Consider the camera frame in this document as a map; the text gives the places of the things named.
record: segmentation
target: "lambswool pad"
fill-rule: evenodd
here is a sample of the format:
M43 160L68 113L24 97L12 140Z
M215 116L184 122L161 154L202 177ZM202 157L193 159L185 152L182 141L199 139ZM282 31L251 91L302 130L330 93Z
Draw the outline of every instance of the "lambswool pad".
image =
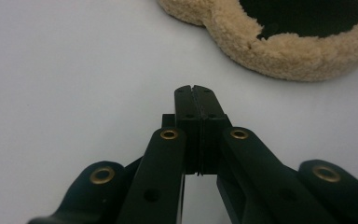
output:
M235 62L287 80L319 81L358 66L358 0L159 0L207 28Z

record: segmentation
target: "metal grommet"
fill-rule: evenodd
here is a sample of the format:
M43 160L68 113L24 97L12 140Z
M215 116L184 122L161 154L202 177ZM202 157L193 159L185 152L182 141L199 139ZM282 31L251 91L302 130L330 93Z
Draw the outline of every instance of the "metal grommet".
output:
M160 136L163 139L171 140L177 138L179 136L179 133L175 130L164 130L161 132Z
M231 136L237 138L237 139L246 139L249 137L249 134L246 131L243 130L233 130L231 131Z
M115 171L110 166L100 167L92 172L89 181L93 184L106 184L115 176Z
M327 182L337 183L341 180L341 176L335 170L325 165L315 165L312 172Z

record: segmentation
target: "wool polishing pad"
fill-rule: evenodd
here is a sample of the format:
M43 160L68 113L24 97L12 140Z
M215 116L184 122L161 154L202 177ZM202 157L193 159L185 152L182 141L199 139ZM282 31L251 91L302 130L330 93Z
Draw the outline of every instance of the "wool polishing pad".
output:
M159 0L207 28L235 62L267 76L326 80L358 66L358 0Z

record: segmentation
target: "white table surface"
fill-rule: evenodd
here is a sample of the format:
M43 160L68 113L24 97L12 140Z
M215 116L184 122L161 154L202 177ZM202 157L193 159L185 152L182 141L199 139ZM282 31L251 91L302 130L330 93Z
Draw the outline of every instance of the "white table surface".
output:
M173 91L212 89L286 165L358 178L358 69L317 83L261 76L156 0L0 1L0 224L59 206L96 161L141 157ZM188 176L183 223L230 223L215 176Z

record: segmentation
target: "black foam center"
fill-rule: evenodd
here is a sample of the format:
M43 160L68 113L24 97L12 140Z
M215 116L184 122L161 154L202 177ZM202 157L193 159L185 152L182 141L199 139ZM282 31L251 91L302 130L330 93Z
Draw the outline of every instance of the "black foam center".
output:
M240 0L249 17L264 26L257 38L295 33L327 37L358 23L358 0Z

